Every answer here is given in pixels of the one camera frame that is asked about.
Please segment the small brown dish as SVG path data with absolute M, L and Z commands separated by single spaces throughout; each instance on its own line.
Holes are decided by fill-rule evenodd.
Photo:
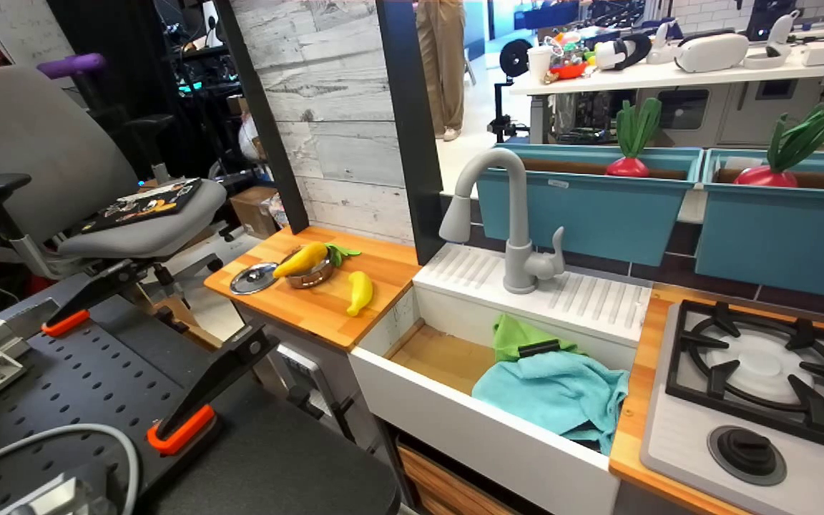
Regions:
M 309 272 L 296 272 L 289 279 L 290 289 L 313 289 L 325 282 L 335 274 L 335 265 L 328 261 L 313 262 Z

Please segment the left radish plushie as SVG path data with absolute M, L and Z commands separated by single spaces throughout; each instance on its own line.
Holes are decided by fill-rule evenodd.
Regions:
M 614 113 L 614 141 L 619 155 L 605 165 L 612 178 L 645 178 L 649 168 L 639 152 L 652 142 L 659 125 L 659 99 L 624 102 Z

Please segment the radish plushie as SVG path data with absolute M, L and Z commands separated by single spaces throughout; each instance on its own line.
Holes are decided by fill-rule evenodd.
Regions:
M 659 125 L 659 99 L 624 102 L 614 113 L 614 141 L 619 155 L 605 165 L 612 178 L 645 178 L 649 168 L 639 152 L 652 142 Z
M 798 178 L 793 168 L 811 156 L 824 145 L 824 105 L 810 112 L 804 121 L 777 116 L 765 155 L 761 162 L 751 162 L 737 172 L 737 186 L 795 186 Z

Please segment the yellow carrot plushie green top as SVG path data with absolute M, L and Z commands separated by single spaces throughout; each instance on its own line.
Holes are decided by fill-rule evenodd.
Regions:
M 356 258 L 356 248 L 310 241 L 310 242 L 300 245 L 295 254 L 289 254 L 286 261 L 279 261 L 275 265 L 275 274 L 276 278 L 290 278 L 290 274 L 309 272 L 319 261 L 328 261 L 328 262 L 339 265 L 348 258 Z

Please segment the yellow banana toy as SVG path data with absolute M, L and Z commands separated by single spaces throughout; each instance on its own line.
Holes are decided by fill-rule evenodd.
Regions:
M 359 315 L 375 298 L 375 279 L 366 272 L 348 274 L 348 315 Z

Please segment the white toy sink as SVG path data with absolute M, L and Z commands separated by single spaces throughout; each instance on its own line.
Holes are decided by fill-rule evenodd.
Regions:
M 350 349 L 368 411 L 552 515 L 608 515 L 608 450 L 652 289 L 562 272 L 504 289 L 504 258 L 443 245 Z

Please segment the teal planter box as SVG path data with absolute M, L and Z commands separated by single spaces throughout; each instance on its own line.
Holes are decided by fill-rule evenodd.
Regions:
M 509 141 L 525 165 L 528 238 L 549 248 L 562 228 L 562 248 L 605 261 L 657 265 L 682 193 L 697 183 L 697 145 L 649 145 L 645 178 L 608 178 L 618 145 Z
M 795 188 L 740 186 L 737 172 L 761 156 L 761 149 L 707 152 L 694 272 L 824 294 L 824 152 L 793 168 Z

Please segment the green cloth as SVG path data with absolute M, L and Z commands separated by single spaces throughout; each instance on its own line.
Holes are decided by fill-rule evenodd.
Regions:
M 491 324 L 491 349 L 498 359 L 521 359 L 545 352 L 574 352 L 574 342 L 565 342 L 521 317 L 498 315 Z

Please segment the right radish plushie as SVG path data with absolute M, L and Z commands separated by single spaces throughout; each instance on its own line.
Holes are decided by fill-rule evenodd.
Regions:
M 810 112 L 804 121 L 777 116 L 765 155 L 761 162 L 751 162 L 737 172 L 737 186 L 795 186 L 798 178 L 793 168 L 811 156 L 824 145 L 824 105 Z

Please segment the grey office chair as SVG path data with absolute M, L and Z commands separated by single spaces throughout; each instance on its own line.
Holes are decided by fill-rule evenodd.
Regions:
M 86 232 L 120 196 L 143 196 L 109 131 L 36 68 L 0 66 L 0 242 L 30 272 L 59 279 L 89 262 L 156 262 L 207 226 L 226 188 L 190 178 L 170 212 Z

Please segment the teal cloth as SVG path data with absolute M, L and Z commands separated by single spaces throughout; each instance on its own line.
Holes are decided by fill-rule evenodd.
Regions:
M 608 369 L 588 355 L 545 352 L 498 359 L 474 381 L 472 394 L 605 454 L 628 381 L 624 369 Z

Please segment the toy stove top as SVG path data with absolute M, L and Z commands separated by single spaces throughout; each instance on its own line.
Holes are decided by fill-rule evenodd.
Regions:
M 824 515 L 824 327 L 681 299 L 639 460 L 758 515 Z

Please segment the grey toy faucet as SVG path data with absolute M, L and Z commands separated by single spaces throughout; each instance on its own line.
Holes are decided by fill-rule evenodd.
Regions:
M 511 294 L 528 294 L 539 279 L 562 274 L 562 228 L 552 232 L 552 252 L 539 254 L 528 241 L 528 202 L 525 202 L 525 165 L 509 149 L 488 149 L 472 156 L 451 191 L 451 201 L 438 226 L 438 238 L 446 242 L 466 242 L 472 226 L 472 186 L 485 168 L 505 172 L 509 191 L 509 232 L 504 245 L 504 289 Z

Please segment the round metal plate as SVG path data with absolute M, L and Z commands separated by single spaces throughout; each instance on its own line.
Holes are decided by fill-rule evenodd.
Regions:
M 253 262 L 236 272 L 229 282 L 230 291 L 247 294 L 247 291 L 263 291 L 275 282 L 275 265 L 270 262 Z

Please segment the left teal planter box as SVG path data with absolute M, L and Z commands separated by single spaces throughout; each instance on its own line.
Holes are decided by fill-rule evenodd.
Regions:
M 682 193 L 697 183 L 697 145 L 649 145 L 645 178 L 608 178 L 618 145 L 509 141 L 525 165 L 528 238 L 549 248 L 562 228 L 562 248 L 605 261 L 657 265 Z

